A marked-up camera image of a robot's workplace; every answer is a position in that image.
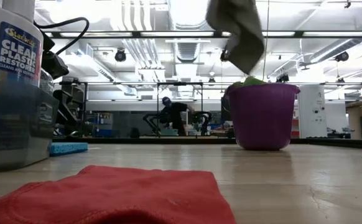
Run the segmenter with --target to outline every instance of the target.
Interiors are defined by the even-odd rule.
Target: gray cloth
[[[231,33],[228,60],[249,74],[264,52],[255,0],[211,0],[206,20],[213,29]]]

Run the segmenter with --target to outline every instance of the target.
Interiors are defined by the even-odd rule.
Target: red towel
[[[211,172],[88,166],[0,198],[0,224],[236,223]]]

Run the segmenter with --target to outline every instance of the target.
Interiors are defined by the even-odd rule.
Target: wooden table surface
[[[0,173],[0,196],[90,164],[209,170],[237,223],[362,223],[362,149],[291,145],[279,152],[251,152],[235,145],[114,144],[89,149]]]

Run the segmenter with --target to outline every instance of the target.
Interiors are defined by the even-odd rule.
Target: person
[[[185,128],[183,126],[180,113],[188,109],[192,114],[194,114],[195,110],[185,103],[173,103],[169,97],[163,97],[162,102],[165,106],[165,108],[162,110],[162,113],[167,113],[170,116],[170,120],[173,123],[173,128],[178,129],[179,136],[185,136]]]

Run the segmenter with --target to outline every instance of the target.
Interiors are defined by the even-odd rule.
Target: blue sponge
[[[72,153],[85,152],[87,150],[87,143],[53,142],[50,148],[50,156],[62,156]]]

